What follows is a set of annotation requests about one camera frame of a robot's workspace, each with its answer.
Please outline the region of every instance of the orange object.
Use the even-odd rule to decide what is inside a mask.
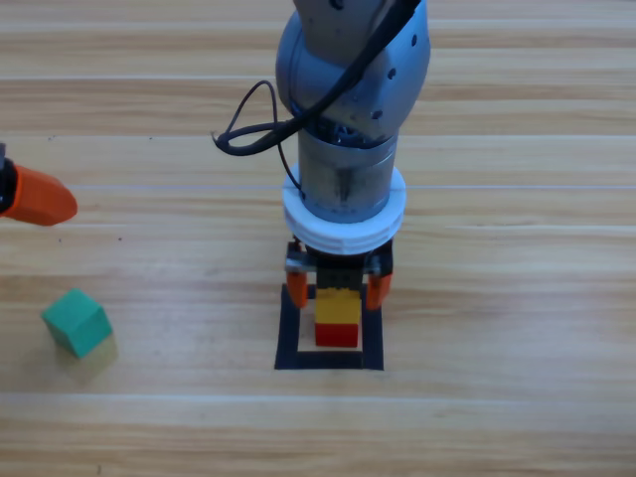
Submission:
[[[358,325],[325,325],[316,323],[316,346],[326,348],[357,348]]]
[[[307,301],[309,300],[307,273],[287,272],[287,290],[296,308],[303,309],[307,306]]]
[[[78,213],[76,198],[58,179],[26,167],[14,167],[17,184],[13,205],[0,217],[51,227]]]
[[[368,310],[377,310],[382,306],[391,289],[392,278],[392,274],[386,276],[369,275],[369,283],[367,285]]]

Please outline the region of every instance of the yellow block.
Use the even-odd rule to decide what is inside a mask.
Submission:
[[[316,323],[322,325],[358,325],[362,314],[358,291],[318,288]]]

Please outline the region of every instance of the red block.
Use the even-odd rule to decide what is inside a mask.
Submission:
[[[358,325],[316,323],[316,346],[358,348]]]

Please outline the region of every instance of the table surface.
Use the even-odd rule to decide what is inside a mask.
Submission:
[[[292,2],[0,2],[0,138],[79,200],[0,224],[2,477],[636,475],[636,3],[428,10],[387,369],[278,372],[284,172],[209,134]],[[40,318],[74,287],[81,361]]]

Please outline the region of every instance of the toy block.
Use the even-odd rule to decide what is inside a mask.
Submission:
[[[78,358],[112,334],[102,306],[78,289],[54,303],[42,318],[56,343]]]
[[[358,325],[325,325],[316,323],[316,346],[358,348]]]
[[[316,323],[358,325],[362,317],[360,292],[349,289],[316,290]]]

